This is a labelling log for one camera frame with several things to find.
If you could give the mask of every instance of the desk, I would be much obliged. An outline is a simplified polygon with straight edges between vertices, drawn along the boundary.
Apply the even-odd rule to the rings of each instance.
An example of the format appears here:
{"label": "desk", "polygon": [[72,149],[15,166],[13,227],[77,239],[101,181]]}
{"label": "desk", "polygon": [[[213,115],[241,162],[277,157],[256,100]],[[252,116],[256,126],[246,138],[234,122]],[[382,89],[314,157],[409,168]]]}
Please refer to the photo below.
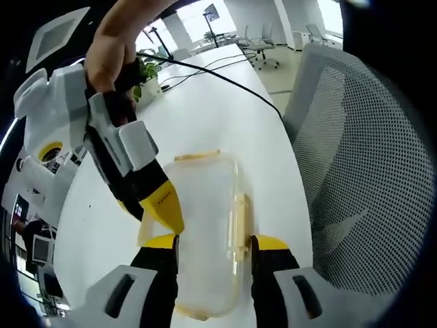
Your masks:
{"label": "desk", "polygon": [[[217,38],[217,44],[219,47],[220,46],[227,46],[230,44],[237,43],[241,39],[242,38],[239,36],[234,36],[232,38],[220,37],[220,38]],[[203,43],[203,44],[196,46],[193,50],[191,50],[190,54],[191,55],[198,55],[200,53],[205,53],[206,51],[209,51],[209,50],[212,50],[215,48],[216,48],[216,44],[214,42]]]}
{"label": "desk", "polygon": [[[240,49],[231,45],[186,62],[205,66],[237,54],[241,54]],[[215,67],[238,60],[219,61]],[[161,71],[159,79],[193,71],[173,65]],[[249,62],[217,72],[271,101]],[[166,92],[140,111],[138,118],[145,122],[159,147],[157,159],[161,165],[177,155],[217,148],[236,156],[251,183],[255,231],[282,239],[302,267],[312,265],[309,214],[298,164],[282,122],[271,107],[228,82],[201,74]],[[84,302],[88,287],[119,264],[130,264],[139,250],[135,245],[138,227],[139,222],[118,206],[87,155],[68,192],[55,248],[55,272],[72,308]],[[154,226],[155,235],[165,232],[158,224]],[[243,311],[249,311],[247,320],[254,320],[253,308],[246,306]],[[226,318],[231,320],[237,313],[241,312]],[[199,324],[235,327],[242,318],[228,325],[223,325],[222,320]],[[172,327],[185,327],[183,322],[188,322],[189,327],[198,324],[178,314],[173,315],[173,321]],[[254,327],[254,322],[247,323],[247,327]]]}

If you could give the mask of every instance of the white wall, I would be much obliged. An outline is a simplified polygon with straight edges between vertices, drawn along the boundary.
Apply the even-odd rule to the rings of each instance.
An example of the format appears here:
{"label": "white wall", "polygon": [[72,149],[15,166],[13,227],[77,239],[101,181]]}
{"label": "white wall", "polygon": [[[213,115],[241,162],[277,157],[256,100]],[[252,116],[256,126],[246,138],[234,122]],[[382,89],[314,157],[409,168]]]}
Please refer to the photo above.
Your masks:
{"label": "white wall", "polygon": [[235,26],[237,34],[244,35],[249,26],[249,37],[260,38],[263,24],[273,24],[272,39],[275,43],[286,43],[281,18],[274,0],[225,0],[225,4]]}
{"label": "white wall", "polygon": [[309,22],[305,2],[311,0],[283,0],[292,31],[307,33],[305,24]]}

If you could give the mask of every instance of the potted plant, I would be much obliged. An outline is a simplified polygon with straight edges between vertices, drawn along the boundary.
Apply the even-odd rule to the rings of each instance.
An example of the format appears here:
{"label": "potted plant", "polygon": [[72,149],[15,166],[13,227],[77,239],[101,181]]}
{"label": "potted plant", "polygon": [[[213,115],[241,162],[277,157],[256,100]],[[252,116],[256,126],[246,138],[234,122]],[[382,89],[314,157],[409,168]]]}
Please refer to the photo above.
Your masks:
{"label": "potted plant", "polygon": [[145,83],[134,87],[133,96],[140,107],[145,107],[162,93],[158,83],[159,66],[153,62],[144,60],[142,57],[139,58],[139,66],[140,75],[143,77]]}
{"label": "potted plant", "polygon": [[206,32],[205,35],[203,36],[203,38],[208,42],[213,42],[215,37],[216,35],[214,34],[214,32],[211,31]]}

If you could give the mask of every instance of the office chair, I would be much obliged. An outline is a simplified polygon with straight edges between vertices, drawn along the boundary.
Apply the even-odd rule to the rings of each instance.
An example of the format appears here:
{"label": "office chair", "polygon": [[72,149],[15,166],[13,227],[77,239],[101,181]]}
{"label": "office chair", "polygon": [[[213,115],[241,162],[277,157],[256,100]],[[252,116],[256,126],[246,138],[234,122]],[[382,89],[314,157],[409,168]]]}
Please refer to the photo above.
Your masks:
{"label": "office chair", "polygon": [[249,39],[247,36],[248,34],[249,26],[246,26],[246,29],[244,31],[244,37],[243,39],[240,39],[237,45],[240,47],[242,52],[244,54],[245,51],[255,51],[258,55],[262,55],[262,60],[258,63],[251,62],[252,66],[254,68],[257,68],[258,70],[262,69],[262,65],[266,64],[272,64],[274,68],[278,68],[279,62],[275,59],[270,59],[266,57],[265,50],[267,49],[274,49],[276,46],[274,45],[274,42],[272,41],[272,30],[273,25],[270,25],[270,32],[267,32],[265,29],[265,25],[263,25],[262,29],[262,37],[260,39]]}
{"label": "office chair", "polygon": [[358,58],[305,47],[284,121],[307,197],[314,269],[337,288],[390,297],[417,259],[436,162],[412,113]]}
{"label": "office chair", "polygon": [[326,46],[328,44],[328,39],[326,39],[321,33],[316,24],[308,23],[305,24],[309,32],[309,41],[311,43],[321,44]]}

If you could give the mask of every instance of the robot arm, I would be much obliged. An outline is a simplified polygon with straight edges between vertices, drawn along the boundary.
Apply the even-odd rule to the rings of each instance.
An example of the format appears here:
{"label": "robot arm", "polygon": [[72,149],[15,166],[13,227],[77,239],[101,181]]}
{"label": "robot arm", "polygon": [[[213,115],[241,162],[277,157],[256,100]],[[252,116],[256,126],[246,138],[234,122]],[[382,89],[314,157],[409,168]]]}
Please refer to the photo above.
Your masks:
{"label": "robot arm", "polygon": [[[365,327],[389,297],[339,290],[313,268],[300,269],[289,249],[265,248],[252,237],[252,298],[257,328]],[[173,248],[143,247],[132,266],[119,266],[92,286],[85,305],[54,327],[170,328],[178,294],[178,237]]]}
{"label": "robot arm", "polygon": [[14,95],[17,118],[27,117],[25,149],[35,160],[85,147],[120,205],[138,220],[151,217],[179,234],[184,229],[178,197],[156,161],[158,148],[124,91],[140,82],[139,62],[125,66],[116,92],[95,93],[81,64],[45,69]]}

